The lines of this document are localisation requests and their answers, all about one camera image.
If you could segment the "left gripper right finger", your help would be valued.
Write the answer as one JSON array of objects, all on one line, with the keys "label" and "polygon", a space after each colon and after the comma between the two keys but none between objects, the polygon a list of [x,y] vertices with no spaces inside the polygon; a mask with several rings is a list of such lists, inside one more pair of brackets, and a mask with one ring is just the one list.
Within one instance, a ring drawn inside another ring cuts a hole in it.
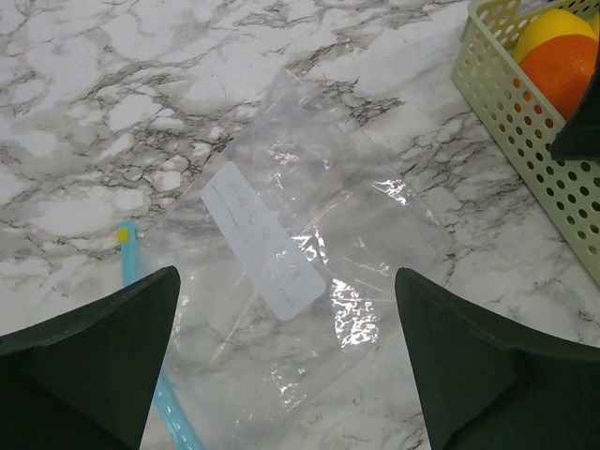
[{"label": "left gripper right finger", "polygon": [[598,448],[598,348],[504,318],[409,268],[395,292],[432,448]]}]

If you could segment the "orange toy orange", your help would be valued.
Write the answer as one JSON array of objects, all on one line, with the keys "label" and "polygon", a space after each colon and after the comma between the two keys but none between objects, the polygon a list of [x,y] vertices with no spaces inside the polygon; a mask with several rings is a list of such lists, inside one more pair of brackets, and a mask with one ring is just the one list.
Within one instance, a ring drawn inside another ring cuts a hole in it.
[{"label": "orange toy orange", "polygon": [[595,71],[598,42],[584,35],[554,37],[518,63],[563,119],[569,120]]}]

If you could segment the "green perforated plastic basket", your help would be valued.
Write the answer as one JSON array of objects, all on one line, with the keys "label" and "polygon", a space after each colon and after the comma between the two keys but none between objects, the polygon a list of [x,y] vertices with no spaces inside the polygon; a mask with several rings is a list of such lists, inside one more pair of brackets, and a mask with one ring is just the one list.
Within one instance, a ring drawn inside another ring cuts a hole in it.
[{"label": "green perforated plastic basket", "polygon": [[518,1],[471,1],[451,79],[593,279],[599,278],[599,165],[555,161],[565,122],[513,59],[522,31],[552,9],[588,20],[596,1],[555,1],[526,13]]}]

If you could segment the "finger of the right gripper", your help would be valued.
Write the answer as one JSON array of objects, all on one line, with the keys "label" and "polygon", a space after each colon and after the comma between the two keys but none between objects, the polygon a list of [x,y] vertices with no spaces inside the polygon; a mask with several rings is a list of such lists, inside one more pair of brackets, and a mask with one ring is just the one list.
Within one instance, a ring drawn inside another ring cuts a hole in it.
[{"label": "finger of the right gripper", "polygon": [[574,115],[550,146],[553,160],[599,161],[599,70]]}]

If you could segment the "yellow toy lemon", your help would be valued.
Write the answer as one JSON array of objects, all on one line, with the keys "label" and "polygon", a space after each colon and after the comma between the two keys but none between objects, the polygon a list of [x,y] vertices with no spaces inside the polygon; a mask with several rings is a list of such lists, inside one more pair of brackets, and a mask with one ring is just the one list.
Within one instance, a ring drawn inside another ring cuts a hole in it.
[{"label": "yellow toy lemon", "polygon": [[519,63],[531,50],[544,42],[569,35],[596,38],[592,27],[574,13],[563,9],[548,10],[524,28],[517,40],[514,59]]}]

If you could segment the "clear zip top bag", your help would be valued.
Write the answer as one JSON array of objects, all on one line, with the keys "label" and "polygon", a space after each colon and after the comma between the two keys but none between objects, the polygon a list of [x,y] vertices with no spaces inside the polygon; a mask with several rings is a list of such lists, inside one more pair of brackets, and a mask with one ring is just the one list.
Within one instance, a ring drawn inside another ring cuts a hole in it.
[{"label": "clear zip top bag", "polygon": [[397,328],[397,270],[450,243],[348,109],[285,68],[166,214],[119,237],[125,279],[181,278],[154,397],[178,449],[279,449]]}]

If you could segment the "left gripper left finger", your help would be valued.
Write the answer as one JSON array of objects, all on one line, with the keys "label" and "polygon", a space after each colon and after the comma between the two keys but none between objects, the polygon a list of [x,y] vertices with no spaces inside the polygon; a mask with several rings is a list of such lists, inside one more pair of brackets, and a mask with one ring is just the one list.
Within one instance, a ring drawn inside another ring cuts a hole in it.
[{"label": "left gripper left finger", "polygon": [[1,337],[4,449],[137,449],[181,278],[163,267]]}]

